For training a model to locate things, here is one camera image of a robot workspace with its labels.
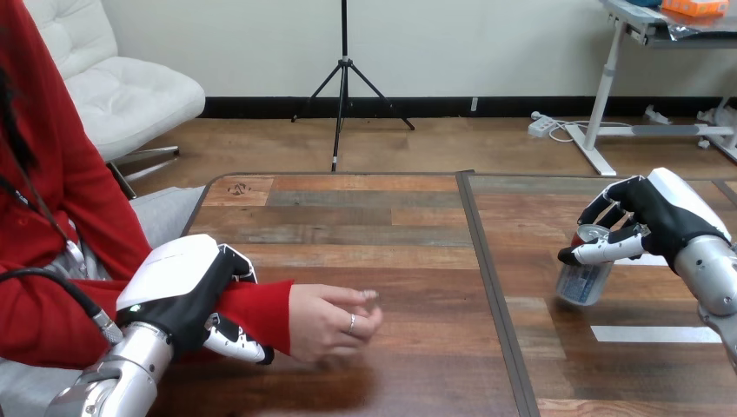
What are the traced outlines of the person's hand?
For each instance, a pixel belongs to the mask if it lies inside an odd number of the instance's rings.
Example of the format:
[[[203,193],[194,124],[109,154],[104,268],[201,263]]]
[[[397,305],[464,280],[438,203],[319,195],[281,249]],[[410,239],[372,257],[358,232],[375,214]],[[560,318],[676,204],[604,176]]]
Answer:
[[[288,356],[301,362],[358,354],[383,322],[374,290],[299,284],[289,294]]]

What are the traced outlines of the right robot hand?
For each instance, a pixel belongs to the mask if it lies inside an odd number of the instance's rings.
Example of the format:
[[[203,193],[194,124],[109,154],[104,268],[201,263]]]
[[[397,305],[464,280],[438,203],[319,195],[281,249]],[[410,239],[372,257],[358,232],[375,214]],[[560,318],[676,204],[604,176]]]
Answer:
[[[581,211],[577,224],[611,228],[625,215],[629,219],[621,228],[605,238],[561,249],[558,260],[579,267],[651,254],[676,270],[676,257],[698,243],[733,253],[731,235],[720,217],[669,169],[607,185]]]

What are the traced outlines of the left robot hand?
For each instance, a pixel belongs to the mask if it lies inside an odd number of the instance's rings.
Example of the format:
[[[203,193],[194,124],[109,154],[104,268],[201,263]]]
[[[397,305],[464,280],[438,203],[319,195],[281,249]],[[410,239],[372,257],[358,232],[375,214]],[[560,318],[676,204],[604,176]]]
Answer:
[[[201,348],[269,365],[274,349],[257,342],[217,308],[232,283],[257,284],[251,260],[209,235],[187,235],[155,248],[116,301],[119,325],[162,330],[176,354]]]

